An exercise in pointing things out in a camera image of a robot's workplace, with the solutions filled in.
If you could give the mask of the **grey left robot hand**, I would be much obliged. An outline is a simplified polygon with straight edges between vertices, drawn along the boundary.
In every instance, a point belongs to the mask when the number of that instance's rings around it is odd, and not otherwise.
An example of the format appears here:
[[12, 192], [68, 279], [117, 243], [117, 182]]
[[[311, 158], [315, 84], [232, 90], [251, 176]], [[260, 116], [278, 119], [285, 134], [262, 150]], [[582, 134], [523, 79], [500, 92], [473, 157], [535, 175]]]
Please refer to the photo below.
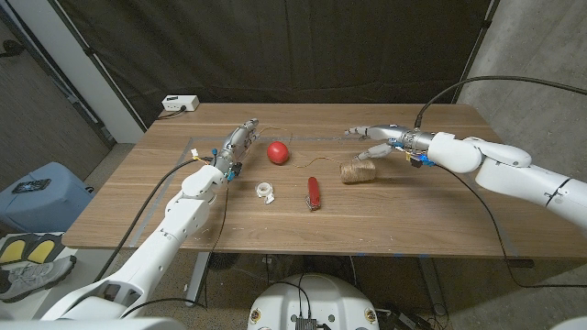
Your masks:
[[242, 160], [253, 141], [257, 138], [255, 129], [259, 124], [257, 118], [252, 118], [237, 127], [225, 139], [222, 148], [215, 155], [213, 166], [223, 172], [229, 181], [240, 173]]

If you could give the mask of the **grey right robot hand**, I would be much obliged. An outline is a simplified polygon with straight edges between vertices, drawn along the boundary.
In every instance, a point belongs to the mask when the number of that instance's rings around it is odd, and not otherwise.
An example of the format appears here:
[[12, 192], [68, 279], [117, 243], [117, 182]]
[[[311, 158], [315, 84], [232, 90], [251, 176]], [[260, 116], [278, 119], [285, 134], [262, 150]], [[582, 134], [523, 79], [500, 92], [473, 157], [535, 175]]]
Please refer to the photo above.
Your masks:
[[355, 156], [356, 160], [381, 159], [392, 151], [398, 150], [406, 154], [407, 160], [414, 167], [435, 166], [427, 151], [434, 133], [427, 133], [397, 125], [355, 126], [345, 131], [347, 136], [358, 135], [360, 138], [381, 140], [382, 143], [368, 148]]

